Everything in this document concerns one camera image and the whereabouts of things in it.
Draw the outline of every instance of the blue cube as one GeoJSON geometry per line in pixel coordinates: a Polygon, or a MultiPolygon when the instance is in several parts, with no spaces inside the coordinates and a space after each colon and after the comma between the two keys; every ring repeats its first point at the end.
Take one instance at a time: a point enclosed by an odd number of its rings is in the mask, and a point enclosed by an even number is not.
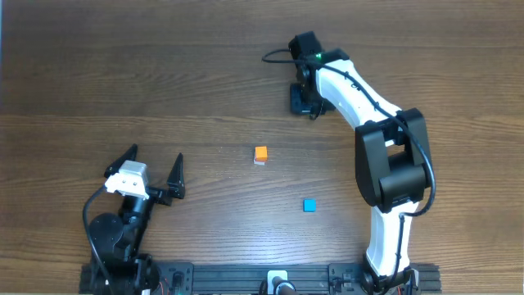
{"type": "Polygon", "coordinates": [[[317,202],[312,199],[304,200],[304,212],[315,212],[317,210],[317,202]]]}

